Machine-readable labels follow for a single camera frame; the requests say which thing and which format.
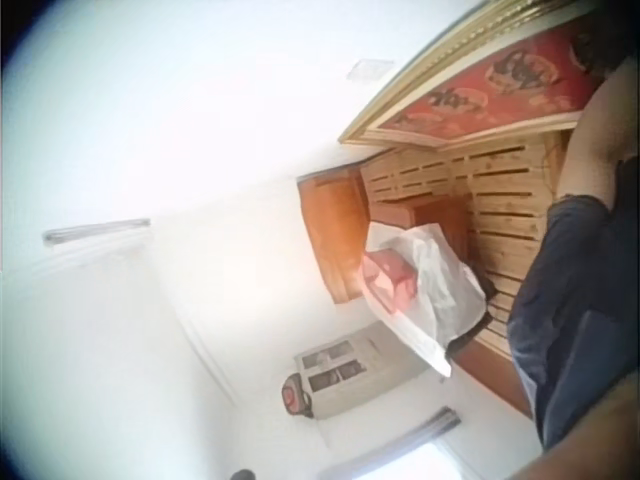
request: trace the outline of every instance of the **framed picture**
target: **framed picture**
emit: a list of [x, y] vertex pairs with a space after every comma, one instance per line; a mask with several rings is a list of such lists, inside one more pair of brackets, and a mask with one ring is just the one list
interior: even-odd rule
[[343, 143], [436, 150], [573, 128], [603, 81], [588, 1], [497, 0], [428, 46], [362, 111]]

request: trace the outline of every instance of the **red box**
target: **red box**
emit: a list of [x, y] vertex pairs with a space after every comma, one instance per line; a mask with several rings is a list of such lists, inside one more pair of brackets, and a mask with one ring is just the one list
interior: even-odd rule
[[393, 314], [409, 308], [418, 289], [418, 275], [399, 253], [389, 248], [365, 252], [362, 276], [371, 294]]

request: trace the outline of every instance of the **red painting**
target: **red painting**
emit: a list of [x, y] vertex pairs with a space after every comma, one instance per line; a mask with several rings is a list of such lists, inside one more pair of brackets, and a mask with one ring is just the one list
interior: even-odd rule
[[452, 140], [581, 111], [601, 81], [588, 73], [589, 20], [578, 18], [491, 54], [379, 128]]

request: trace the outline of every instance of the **white plastic bag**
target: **white plastic bag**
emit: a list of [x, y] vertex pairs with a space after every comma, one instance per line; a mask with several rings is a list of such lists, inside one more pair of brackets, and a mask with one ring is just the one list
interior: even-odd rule
[[367, 250], [390, 248], [402, 255], [418, 272], [418, 293], [408, 310], [393, 315], [360, 278], [364, 297], [374, 314], [405, 344], [448, 377], [451, 365], [445, 358], [447, 346], [482, 319], [486, 311], [484, 292], [471, 269], [453, 252], [439, 225], [395, 232], [385, 228], [381, 234], [379, 224], [371, 224]]

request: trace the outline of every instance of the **smoke detector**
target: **smoke detector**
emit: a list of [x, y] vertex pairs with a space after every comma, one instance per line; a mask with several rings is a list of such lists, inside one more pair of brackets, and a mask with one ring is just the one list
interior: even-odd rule
[[391, 71], [395, 62], [391, 60], [359, 60], [347, 74], [347, 80], [354, 83], [374, 83]]

